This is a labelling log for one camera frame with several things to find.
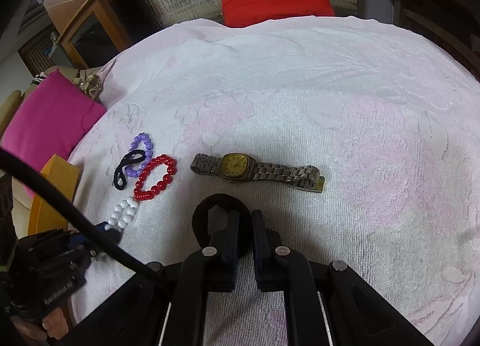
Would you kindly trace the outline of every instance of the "wristwatch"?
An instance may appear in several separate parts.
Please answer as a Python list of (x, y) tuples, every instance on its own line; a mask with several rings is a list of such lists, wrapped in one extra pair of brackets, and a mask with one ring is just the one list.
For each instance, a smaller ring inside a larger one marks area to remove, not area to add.
[(229, 181), (276, 181), (308, 192), (321, 193), (325, 178), (315, 166), (288, 167), (260, 163), (247, 154), (232, 153), (222, 158), (196, 154), (190, 165), (196, 174), (220, 176)]

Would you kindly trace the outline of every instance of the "silver bolt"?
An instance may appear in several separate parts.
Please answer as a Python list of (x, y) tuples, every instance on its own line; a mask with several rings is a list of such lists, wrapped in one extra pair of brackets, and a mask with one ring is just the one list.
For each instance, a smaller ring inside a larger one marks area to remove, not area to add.
[(160, 262), (148, 262), (147, 266), (151, 268), (154, 272), (157, 272), (162, 268), (162, 264)]
[(343, 272), (348, 267), (347, 264), (342, 260), (333, 261), (332, 266), (335, 269), (335, 271), (337, 271), (337, 272)]
[(275, 249), (275, 253), (279, 255), (280, 257), (284, 257), (285, 255), (290, 254), (290, 249), (286, 245), (279, 245)]
[(215, 247), (205, 247), (202, 250), (202, 254), (206, 257), (212, 257), (213, 255), (217, 254), (217, 249)]

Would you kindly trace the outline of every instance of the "gold watch dial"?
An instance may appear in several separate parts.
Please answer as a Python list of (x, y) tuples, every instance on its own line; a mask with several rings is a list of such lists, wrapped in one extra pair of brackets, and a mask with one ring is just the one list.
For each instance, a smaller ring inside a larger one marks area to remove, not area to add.
[(220, 174), (240, 178), (248, 170), (248, 156), (244, 154), (227, 154), (220, 165)]

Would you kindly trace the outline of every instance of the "metal watch band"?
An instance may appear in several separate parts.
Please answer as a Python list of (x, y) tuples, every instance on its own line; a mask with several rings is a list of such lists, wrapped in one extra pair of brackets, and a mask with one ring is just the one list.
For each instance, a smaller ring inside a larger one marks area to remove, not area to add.
[(218, 175), (218, 169), (223, 158), (208, 156), (206, 154), (196, 154), (190, 165), (191, 170), (197, 174)]
[[(191, 170), (197, 174), (218, 176), (218, 170), (223, 158), (196, 154), (190, 165)], [(288, 167), (280, 164), (261, 163), (255, 164), (251, 176), (254, 181), (283, 182), (301, 190), (321, 193), (325, 178), (320, 175), (320, 170), (315, 166)]]
[(288, 167), (280, 164), (257, 163), (253, 168), (251, 179), (254, 181), (278, 181), (295, 188), (319, 191), (323, 189), (325, 178), (315, 166)]

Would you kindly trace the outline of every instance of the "pink pillow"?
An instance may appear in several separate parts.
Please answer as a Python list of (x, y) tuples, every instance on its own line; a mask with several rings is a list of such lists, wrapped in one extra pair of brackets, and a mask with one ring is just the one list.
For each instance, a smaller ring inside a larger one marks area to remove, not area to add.
[[(105, 112), (57, 69), (20, 105), (5, 130), (2, 147), (40, 171), (54, 154), (68, 160)], [(33, 191), (26, 189), (33, 197)]]

